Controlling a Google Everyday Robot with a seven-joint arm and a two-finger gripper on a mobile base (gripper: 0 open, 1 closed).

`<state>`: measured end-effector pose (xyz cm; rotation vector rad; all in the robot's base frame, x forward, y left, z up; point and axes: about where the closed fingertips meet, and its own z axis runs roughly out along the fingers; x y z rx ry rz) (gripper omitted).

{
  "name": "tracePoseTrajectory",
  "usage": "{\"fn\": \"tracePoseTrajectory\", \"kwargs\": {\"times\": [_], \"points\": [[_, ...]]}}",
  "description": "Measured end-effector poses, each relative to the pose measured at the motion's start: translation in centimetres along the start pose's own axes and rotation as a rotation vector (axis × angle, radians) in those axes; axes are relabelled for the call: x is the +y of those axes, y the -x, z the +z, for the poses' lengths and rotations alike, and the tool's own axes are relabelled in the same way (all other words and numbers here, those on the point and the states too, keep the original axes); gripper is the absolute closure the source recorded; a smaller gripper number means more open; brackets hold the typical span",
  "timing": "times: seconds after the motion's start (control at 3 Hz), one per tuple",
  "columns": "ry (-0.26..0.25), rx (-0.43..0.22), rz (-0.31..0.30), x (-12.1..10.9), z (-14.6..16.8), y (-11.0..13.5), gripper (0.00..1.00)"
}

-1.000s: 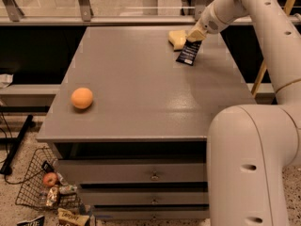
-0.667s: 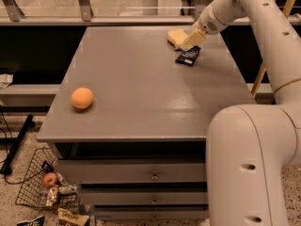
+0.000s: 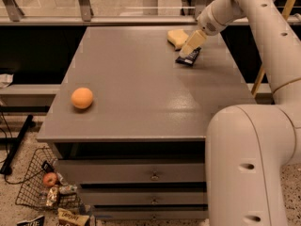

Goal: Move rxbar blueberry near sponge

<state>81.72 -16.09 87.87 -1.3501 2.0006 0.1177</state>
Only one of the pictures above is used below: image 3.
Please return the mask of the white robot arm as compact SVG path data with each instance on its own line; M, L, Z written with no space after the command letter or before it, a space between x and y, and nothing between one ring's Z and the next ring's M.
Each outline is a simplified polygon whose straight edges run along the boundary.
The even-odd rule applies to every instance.
M205 142L210 226L288 226L280 169L301 150L301 41L274 0L214 0L198 16L215 35L247 18L274 102L233 105L211 119Z

